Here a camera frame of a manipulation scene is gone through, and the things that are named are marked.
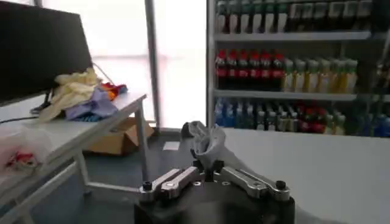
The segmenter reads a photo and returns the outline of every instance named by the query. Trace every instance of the white desk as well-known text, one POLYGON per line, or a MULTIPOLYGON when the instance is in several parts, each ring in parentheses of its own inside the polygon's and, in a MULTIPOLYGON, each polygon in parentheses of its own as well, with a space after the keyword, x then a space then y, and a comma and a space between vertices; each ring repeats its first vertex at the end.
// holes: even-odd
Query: white desk
POLYGON ((389 223, 390 139, 224 130, 229 150, 286 181, 296 204, 323 221, 301 223, 389 223))
MULTIPOLYGON (((102 187, 105 189, 120 190, 126 192, 137 192, 138 189, 124 186, 113 186, 109 184, 90 182, 87 168, 85 166, 82 150, 87 148, 91 143, 105 135, 111 128, 115 127, 130 114, 135 113, 136 126, 140 151, 142 152, 142 175, 143 180, 148 180, 147 170, 147 142, 143 133, 144 117, 142 101, 146 98, 145 94, 128 93, 119 95, 114 104, 118 108, 118 112, 112 117, 104 119, 100 122, 70 122, 64 120, 51 121, 45 124, 37 124, 34 120, 5 123, 4 125, 23 125, 27 128, 40 128, 49 134, 52 142, 51 153, 46 158, 43 167, 32 176, 17 175, 17 176, 0 176, 0 207, 10 200, 15 200, 18 204, 11 211, 0 217, 0 224, 13 223, 21 215, 26 223, 32 223, 29 215, 29 209, 35 206, 41 199, 50 194, 55 188, 61 185, 68 179, 76 170, 77 167, 82 173, 85 183, 86 192, 89 187, 102 187), (74 158, 70 166, 63 169, 54 178, 45 183, 41 188, 36 190, 32 195, 24 198, 19 196, 28 188, 36 184, 40 179, 58 169, 64 162, 74 158)), ((19 113, 19 110, 29 111, 32 105, 31 101, 16 103, 11 106, 0 108, 0 114, 9 114, 13 117, 27 116, 26 112, 19 113)), ((0 119, 8 119, 10 117, 1 117, 0 119)))

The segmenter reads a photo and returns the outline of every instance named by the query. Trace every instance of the screw head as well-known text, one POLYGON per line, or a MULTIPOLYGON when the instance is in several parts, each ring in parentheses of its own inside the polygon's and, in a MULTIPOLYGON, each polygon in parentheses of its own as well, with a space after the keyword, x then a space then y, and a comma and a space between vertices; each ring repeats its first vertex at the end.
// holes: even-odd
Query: screw head
POLYGON ((145 190, 145 191, 151 191, 152 190, 152 187, 153 187, 153 184, 149 181, 145 181, 143 184, 142 184, 142 188, 145 190))
POLYGON ((276 189, 278 190, 285 190, 286 189, 286 182, 278 180, 275 183, 276 189))

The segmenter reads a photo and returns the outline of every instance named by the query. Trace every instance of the computer monitor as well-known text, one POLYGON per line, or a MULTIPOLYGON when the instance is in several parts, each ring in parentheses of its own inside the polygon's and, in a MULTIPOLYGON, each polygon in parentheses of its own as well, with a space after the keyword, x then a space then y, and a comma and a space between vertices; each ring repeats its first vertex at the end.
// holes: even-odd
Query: computer monitor
POLYGON ((80 16, 0 1, 0 105, 55 88, 92 67, 80 16))

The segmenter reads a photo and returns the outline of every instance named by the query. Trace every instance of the monitor stand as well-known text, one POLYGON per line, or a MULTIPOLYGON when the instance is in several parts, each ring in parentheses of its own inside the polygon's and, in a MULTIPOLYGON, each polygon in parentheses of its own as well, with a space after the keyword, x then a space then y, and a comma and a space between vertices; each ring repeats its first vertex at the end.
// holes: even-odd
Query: monitor stand
POLYGON ((31 109, 30 114, 38 115, 41 113, 41 111, 43 111, 43 109, 45 109, 46 107, 51 105, 49 102, 50 93, 51 93, 51 90, 45 92, 44 102, 39 107, 35 107, 35 108, 31 109))

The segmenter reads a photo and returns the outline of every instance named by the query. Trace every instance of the white shelf edge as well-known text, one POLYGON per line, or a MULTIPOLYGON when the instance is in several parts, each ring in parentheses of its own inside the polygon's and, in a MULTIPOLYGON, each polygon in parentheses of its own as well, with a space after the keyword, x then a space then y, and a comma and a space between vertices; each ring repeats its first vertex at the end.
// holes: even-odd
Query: white shelf edge
POLYGON ((215 35, 216 41, 347 41, 366 39, 385 39, 378 33, 371 35, 369 31, 360 32, 302 32, 302 33, 240 33, 215 35))
POLYGON ((302 99, 302 100, 329 100, 329 101, 353 101, 356 94, 328 94, 328 93, 291 93, 271 91, 246 91, 246 90, 214 90, 215 97, 244 97, 264 99, 302 99))

